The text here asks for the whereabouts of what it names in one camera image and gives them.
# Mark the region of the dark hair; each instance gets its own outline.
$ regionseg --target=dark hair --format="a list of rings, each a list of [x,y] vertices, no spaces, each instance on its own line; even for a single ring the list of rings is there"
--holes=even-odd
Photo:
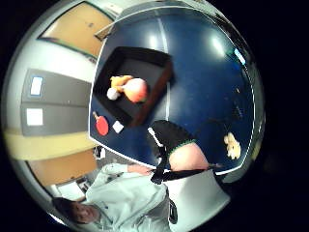
[[[51,204],[56,210],[62,214],[65,218],[69,219],[70,221],[78,224],[84,224],[84,222],[80,222],[77,220],[74,210],[72,207],[72,203],[75,201],[68,200],[63,197],[54,197],[51,199]]]

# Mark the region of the small plush toy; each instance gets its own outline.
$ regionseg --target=small plush toy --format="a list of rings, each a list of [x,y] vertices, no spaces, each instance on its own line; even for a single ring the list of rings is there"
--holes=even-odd
[[[109,100],[116,100],[124,92],[124,85],[133,79],[131,75],[120,75],[110,77],[111,87],[107,90],[106,96]]]
[[[133,79],[131,75],[112,76],[110,77],[111,88],[115,88],[118,92],[123,93],[123,86],[131,79]]]
[[[132,75],[110,77],[111,87],[106,96],[109,100],[116,100],[122,93],[133,103],[144,102],[147,98],[148,88],[144,79],[134,78]]]
[[[145,102],[147,99],[147,83],[141,78],[133,78],[124,85],[126,97],[133,103]]]
[[[227,144],[228,157],[233,159],[239,159],[240,157],[240,144],[235,140],[233,134],[228,132],[227,135],[224,136],[224,143]]]

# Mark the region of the blue tabletop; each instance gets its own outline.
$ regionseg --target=blue tabletop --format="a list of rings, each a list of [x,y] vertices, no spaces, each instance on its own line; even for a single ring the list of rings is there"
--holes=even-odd
[[[209,162],[220,162],[216,170],[223,174],[243,163],[254,120],[251,85],[236,59],[220,54],[219,41],[225,51],[234,49],[229,38],[199,12],[174,10],[172,14],[155,11],[154,16],[137,14],[114,25],[98,60],[96,78],[105,61],[117,46],[136,46],[166,52],[172,56],[174,76],[143,125],[124,128],[115,133],[116,118],[95,96],[91,112],[103,115],[110,126],[106,136],[98,135],[95,119],[89,117],[90,136],[99,144],[133,160],[156,165],[146,141],[147,128],[158,119],[167,119],[196,134],[197,143]],[[235,106],[241,117],[235,117]],[[241,146],[239,159],[227,157],[223,124],[230,126]]]

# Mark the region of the pink object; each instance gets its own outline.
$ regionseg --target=pink object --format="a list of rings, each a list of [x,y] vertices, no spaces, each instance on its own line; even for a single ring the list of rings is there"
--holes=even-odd
[[[147,98],[147,83],[141,78],[133,78],[123,86],[126,97],[134,103],[144,102]]]

